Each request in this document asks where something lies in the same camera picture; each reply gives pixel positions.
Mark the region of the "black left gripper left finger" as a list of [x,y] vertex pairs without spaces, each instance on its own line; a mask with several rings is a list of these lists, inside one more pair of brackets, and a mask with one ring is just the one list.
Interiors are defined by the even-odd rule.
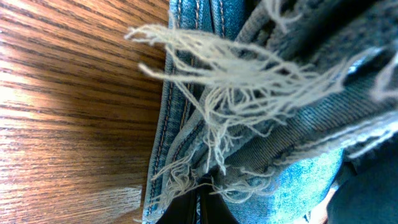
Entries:
[[156,224],[194,224],[197,220],[197,191],[191,190],[172,200]]

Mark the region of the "light blue denim jeans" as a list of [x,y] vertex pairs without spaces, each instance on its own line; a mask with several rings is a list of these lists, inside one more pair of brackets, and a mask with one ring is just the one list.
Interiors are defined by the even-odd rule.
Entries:
[[172,1],[142,223],[209,185],[238,223],[397,222],[397,2]]

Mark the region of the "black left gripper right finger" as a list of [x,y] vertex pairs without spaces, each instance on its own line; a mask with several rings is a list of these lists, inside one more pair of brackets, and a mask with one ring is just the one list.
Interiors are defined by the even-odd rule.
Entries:
[[238,224],[220,194],[212,194],[209,185],[200,188],[201,224]]

